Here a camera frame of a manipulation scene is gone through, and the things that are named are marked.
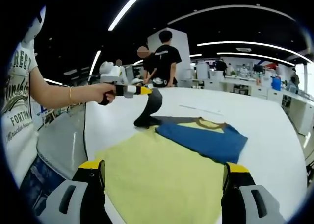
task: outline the black t-shirt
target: black t-shirt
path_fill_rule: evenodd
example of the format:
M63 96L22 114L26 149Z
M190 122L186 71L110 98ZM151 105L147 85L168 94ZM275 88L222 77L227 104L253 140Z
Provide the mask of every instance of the black t-shirt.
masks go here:
M143 60L143 68L144 70L148 71L151 75L154 68L157 67L155 53L151 53L148 57L144 58Z
M157 71L156 76L163 80L166 80L167 83L170 80L170 70L172 63L182 62L178 50L168 44L161 45L155 52L156 62L157 62ZM173 80L173 84L177 84L176 78Z

